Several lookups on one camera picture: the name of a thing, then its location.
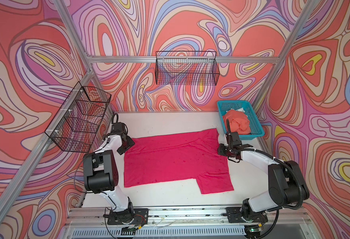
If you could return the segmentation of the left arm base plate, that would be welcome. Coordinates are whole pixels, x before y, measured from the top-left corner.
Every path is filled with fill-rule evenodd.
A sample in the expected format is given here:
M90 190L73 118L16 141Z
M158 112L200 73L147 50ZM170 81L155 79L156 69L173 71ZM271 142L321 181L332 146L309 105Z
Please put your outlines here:
M107 225L135 225L143 226L147 224L149 209L127 209L122 212L110 211L105 213L103 217Z

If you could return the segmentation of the magenta t shirt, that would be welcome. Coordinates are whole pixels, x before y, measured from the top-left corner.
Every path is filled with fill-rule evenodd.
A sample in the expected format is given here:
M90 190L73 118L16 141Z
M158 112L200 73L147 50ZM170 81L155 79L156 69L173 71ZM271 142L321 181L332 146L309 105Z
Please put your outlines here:
M124 156L124 186L194 179L203 195L233 191L218 138L215 128L135 138Z

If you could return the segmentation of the teal plastic basket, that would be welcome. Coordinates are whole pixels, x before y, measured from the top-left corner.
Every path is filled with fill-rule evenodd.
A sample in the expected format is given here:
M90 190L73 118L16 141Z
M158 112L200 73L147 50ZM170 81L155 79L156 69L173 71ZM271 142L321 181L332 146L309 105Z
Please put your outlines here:
M220 115L220 121L223 128L223 132L227 133L227 129L225 126L225 122L223 120L224 115L229 110L239 110L242 109L244 114L247 116L249 120L249 128L251 132L249 134L240 134L241 140L253 140L257 137L263 137L264 136L264 130L256 116L256 113L248 101L242 101L242 100L223 100L217 102L217 108Z

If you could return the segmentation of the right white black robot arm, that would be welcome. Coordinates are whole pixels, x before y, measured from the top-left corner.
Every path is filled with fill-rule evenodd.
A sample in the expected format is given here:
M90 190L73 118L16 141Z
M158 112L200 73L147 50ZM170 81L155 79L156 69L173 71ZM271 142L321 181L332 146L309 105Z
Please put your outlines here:
M252 222L265 212L280 209L298 210L309 199L310 193L298 163L282 161L250 144L243 144L237 132L227 132L225 137L227 144L219 146L219 155L235 163L245 161L268 175L268 189L242 202L237 213L241 220Z

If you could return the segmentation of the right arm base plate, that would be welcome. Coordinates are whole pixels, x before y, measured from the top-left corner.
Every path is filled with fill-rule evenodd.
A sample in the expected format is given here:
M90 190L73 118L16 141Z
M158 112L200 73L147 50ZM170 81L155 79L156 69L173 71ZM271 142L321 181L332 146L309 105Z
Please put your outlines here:
M223 216L226 216L229 223L261 223L268 222L267 214L262 212L253 212L247 207L227 207Z

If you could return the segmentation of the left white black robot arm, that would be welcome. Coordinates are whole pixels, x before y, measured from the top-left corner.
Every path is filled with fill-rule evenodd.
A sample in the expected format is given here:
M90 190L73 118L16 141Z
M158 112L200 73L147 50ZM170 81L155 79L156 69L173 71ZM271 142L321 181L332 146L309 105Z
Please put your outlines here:
M107 218L111 222L130 224L135 216L130 198L118 185L119 172L115 160L115 156L122 156L134 144L128 136L127 126L123 122L116 122L100 146L83 157L85 189L99 194L110 204Z

